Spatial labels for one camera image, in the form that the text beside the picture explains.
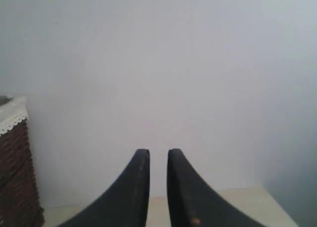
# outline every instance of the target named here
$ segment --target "wicker basket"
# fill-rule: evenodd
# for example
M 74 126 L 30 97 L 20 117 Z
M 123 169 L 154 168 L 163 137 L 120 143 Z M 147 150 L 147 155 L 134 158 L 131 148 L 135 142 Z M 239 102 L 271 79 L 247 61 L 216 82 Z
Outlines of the wicker basket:
M 23 120 L 0 136 L 0 227 L 40 227 L 43 222 Z

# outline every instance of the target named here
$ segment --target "white lace doily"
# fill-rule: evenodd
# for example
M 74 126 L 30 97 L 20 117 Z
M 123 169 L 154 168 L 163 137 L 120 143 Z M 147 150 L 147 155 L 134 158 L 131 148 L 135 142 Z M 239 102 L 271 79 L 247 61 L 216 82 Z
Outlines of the white lace doily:
M 14 126 L 28 119 L 26 97 L 13 97 L 8 103 L 0 106 L 0 136 L 12 130 Z

